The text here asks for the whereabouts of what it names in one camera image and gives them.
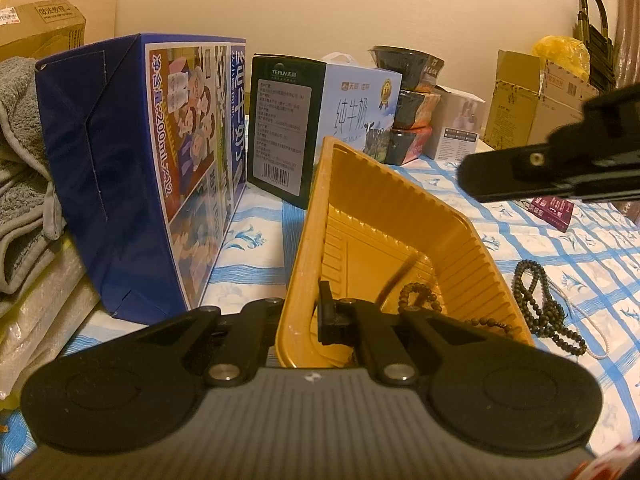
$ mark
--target maroon package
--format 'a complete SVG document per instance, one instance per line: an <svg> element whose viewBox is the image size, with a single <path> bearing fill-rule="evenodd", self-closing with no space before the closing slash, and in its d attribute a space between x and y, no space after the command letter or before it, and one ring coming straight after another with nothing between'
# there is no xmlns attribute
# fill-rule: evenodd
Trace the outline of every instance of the maroon package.
<svg viewBox="0 0 640 480"><path fill-rule="evenodd" d="M557 196L539 196L526 200L516 200L521 208L544 220L563 233L569 228L574 204Z"/></svg>

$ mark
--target small white box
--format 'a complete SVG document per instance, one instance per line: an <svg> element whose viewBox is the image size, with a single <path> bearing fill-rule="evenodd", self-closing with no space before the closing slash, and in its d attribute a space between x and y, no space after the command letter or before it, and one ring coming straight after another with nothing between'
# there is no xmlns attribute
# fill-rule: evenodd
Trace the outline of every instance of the small white box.
<svg viewBox="0 0 640 480"><path fill-rule="evenodd" d="M486 103L473 94L436 86L440 102L433 112L433 133L422 152L433 160L459 162L476 151Z"/></svg>

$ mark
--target blue box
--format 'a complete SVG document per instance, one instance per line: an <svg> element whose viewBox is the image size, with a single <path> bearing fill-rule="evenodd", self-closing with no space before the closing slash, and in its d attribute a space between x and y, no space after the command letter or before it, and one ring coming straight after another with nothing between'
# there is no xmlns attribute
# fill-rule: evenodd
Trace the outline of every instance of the blue box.
<svg viewBox="0 0 640 480"><path fill-rule="evenodd" d="M137 34L36 66L63 214L114 317L196 308L245 186L245 40Z"/></svg>

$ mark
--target cardboard box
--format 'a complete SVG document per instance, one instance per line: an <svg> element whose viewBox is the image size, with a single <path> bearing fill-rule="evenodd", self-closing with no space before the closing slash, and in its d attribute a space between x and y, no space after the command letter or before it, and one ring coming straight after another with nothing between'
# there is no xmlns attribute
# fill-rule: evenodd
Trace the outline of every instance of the cardboard box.
<svg viewBox="0 0 640 480"><path fill-rule="evenodd" d="M63 213L115 317L200 304L244 189L244 47L137 34L36 65Z"/></svg>
<svg viewBox="0 0 640 480"><path fill-rule="evenodd" d="M557 196L539 196L526 200L516 200L521 208L544 220L563 233L569 228L574 204Z"/></svg>
<svg viewBox="0 0 640 480"><path fill-rule="evenodd" d="M566 124L582 120L582 102L596 89L551 61L540 71L540 58L500 51L494 98L484 132L492 148L545 142Z"/></svg>
<svg viewBox="0 0 640 480"><path fill-rule="evenodd" d="M255 56L248 180L306 209L326 136L384 162L402 76L293 56Z"/></svg>
<svg viewBox="0 0 640 480"><path fill-rule="evenodd" d="M473 94L436 86L440 103L433 111L433 133L422 152L433 160L459 162L476 151L486 103Z"/></svg>
<svg viewBox="0 0 640 480"><path fill-rule="evenodd" d="M0 61L42 59L84 45L84 24L82 13L66 0L0 9Z"/></svg>

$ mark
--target yellow tray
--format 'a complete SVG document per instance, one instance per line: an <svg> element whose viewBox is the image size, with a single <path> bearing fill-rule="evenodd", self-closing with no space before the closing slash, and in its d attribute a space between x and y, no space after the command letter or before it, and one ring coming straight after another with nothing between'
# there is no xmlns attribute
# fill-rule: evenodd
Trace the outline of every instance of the yellow tray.
<svg viewBox="0 0 640 480"><path fill-rule="evenodd" d="M533 346L511 291L471 222L391 168L325 137L276 335L280 364L347 365L351 348L318 342L318 280L330 282L335 299L376 301L412 258L412 268L382 304L384 312L398 312L403 285L427 283L443 314L459 320L493 317L512 325L517 341Z"/></svg>

